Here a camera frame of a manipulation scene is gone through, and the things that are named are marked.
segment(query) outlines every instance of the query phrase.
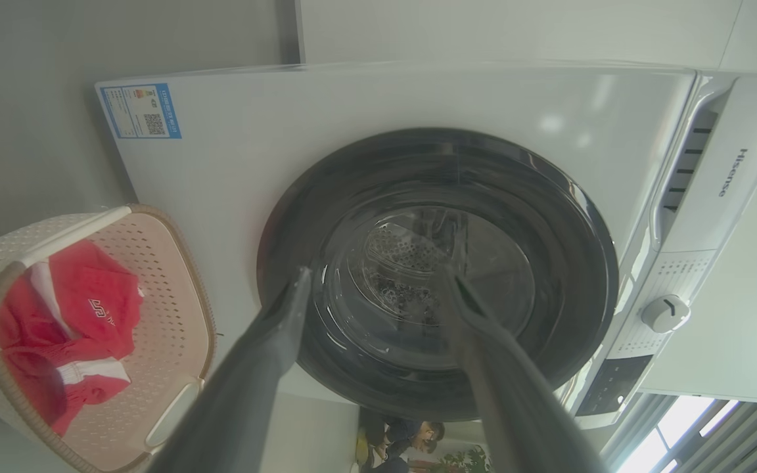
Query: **green plant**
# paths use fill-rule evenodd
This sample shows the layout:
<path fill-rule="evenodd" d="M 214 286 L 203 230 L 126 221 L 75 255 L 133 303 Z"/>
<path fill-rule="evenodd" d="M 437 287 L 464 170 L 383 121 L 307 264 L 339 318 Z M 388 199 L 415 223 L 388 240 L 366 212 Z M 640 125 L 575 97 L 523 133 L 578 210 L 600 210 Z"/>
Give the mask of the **green plant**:
<path fill-rule="evenodd" d="M 484 449 L 475 445 L 474 449 L 445 455 L 429 473 L 492 473 L 492 466 Z"/>

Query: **washing machine drum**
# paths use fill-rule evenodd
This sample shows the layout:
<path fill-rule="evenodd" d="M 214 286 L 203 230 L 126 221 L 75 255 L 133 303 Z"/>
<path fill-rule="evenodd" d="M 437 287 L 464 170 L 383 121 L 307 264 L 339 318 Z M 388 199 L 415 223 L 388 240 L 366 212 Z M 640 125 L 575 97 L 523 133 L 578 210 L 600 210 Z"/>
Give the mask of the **washing machine drum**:
<path fill-rule="evenodd" d="M 477 418 L 442 336 L 432 277 L 465 276 L 490 313 L 560 386 L 609 327 L 618 266 L 609 231 L 550 162 L 499 138 L 404 129 L 346 146 L 283 195 L 258 254 L 262 303 L 313 270 L 298 362 L 382 413 Z"/>

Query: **white stripe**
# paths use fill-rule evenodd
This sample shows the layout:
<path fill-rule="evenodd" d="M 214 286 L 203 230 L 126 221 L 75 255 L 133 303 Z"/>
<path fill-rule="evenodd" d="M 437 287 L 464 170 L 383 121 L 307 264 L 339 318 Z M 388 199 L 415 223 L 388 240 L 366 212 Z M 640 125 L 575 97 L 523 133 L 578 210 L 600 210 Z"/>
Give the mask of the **white stripe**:
<path fill-rule="evenodd" d="M 104 376 L 106 378 L 125 380 L 130 383 L 127 371 L 124 371 L 124 365 L 114 357 L 105 357 L 105 359 L 90 361 L 73 361 L 60 366 L 57 372 L 60 373 L 63 384 L 78 384 L 87 376 Z"/>
<path fill-rule="evenodd" d="M 49 308 L 51 317 L 54 317 L 63 328 L 63 332 L 66 332 L 66 335 L 69 335 L 69 338 L 72 340 L 81 338 L 81 334 L 72 330 L 72 327 L 69 327 L 63 321 L 63 316 L 60 314 L 60 306 L 57 304 L 57 296 L 55 296 L 55 285 L 51 281 L 49 260 L 37 261 L 31 267 L 31 285 L 37 291 L 39 297 L 42 298 L 43 302 L 45 302 L 45 306 Z"/>

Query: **laundry basket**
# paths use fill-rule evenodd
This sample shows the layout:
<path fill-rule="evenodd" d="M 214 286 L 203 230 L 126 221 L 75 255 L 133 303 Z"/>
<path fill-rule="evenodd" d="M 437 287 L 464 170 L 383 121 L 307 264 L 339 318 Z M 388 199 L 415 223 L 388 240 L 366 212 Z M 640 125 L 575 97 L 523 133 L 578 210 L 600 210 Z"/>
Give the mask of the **laundry basket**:
<path fill-rule="evenodd" d="M 0 417 L 80 471 L 135 471 L 201 389 L 214 354 L 214 323 L 177 228 L 159 210 L 138 204 L 45 219 L 0 237 L 0 305 L 27 267 L 85 238 L 135 273 L 145 294 L 134 352 L 121 360 L 130 386 L 85 406 L 59 437 L 0 356 Z"/>

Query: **white washing machine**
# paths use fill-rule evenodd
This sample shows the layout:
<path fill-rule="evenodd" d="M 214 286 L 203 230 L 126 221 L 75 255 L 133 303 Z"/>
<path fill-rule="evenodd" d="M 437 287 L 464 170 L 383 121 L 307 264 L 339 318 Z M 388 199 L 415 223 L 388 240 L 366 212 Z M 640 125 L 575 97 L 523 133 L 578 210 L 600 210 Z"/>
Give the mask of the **white washing machine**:
<path fill-rule="evenodd" d="M 582 427 L 614 422 L 757 185 L 754 76 L 376 64 L 96 89 L 139 200 L 195 255 L 216 362 L 304 264 L 279 389 L 408 417 L 476 416 L 423 282 L 449 261 Z"/>

